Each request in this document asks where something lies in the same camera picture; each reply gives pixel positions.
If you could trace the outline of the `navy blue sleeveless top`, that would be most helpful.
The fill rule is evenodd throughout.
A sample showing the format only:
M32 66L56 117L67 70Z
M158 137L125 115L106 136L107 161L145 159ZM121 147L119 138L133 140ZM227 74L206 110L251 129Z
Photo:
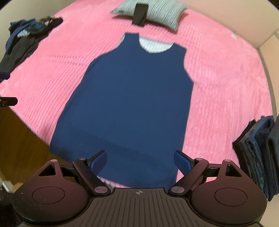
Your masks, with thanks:
M183 148L193 81L186 49L126 33L94 59L63 109L50 151L66 160L100 150L103 179L134 188L170 188Z

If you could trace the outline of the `dark clothes pile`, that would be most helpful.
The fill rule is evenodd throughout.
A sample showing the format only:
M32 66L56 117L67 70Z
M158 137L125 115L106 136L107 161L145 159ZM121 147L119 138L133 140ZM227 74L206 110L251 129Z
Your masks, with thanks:
M10 23L5 54L1 60L1 72L11 73L30 57L50 32L63 23L61 17L19 20Z

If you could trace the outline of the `brown wooden bedside cabinet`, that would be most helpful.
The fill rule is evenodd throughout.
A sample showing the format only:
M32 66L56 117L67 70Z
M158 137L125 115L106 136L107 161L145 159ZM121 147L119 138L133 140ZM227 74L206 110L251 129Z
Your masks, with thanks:
M1 181L15 192L27 178L51 159L65 161L49 152L39 139L9 108L1 108Z

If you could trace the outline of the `folded blue jeans stack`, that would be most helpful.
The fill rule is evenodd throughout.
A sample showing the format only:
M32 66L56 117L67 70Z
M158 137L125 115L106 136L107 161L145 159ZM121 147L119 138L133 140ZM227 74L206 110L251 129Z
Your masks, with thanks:
M271 201L278 194L278 119L252 120L232 146L240 168Z

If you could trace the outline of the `pink fluffy bed blanket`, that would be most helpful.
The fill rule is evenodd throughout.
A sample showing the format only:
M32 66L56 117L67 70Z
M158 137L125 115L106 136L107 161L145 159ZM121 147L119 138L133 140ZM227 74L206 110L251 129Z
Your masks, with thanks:
M111 10L119 1L76 1L57 13L63 23L1 83L15 96L10 109L45 144L89 63L112 50L125 32L187 49L184 66L194 82L183 150L219 163L237 161L232 142L250 120L272 114L270 92L258 52L210 18L182 14L177 32L149 22L132 25Z

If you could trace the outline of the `grey striped pillow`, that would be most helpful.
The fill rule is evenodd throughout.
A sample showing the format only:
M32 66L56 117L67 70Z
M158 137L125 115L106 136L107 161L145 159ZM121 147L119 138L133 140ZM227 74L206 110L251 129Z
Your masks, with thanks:
M178 30L180 15L188 8L179 1L150 0L150 1L125 1L111 11L115 15L132 17L137 4L148 5L147 20L162 24L173 31Z

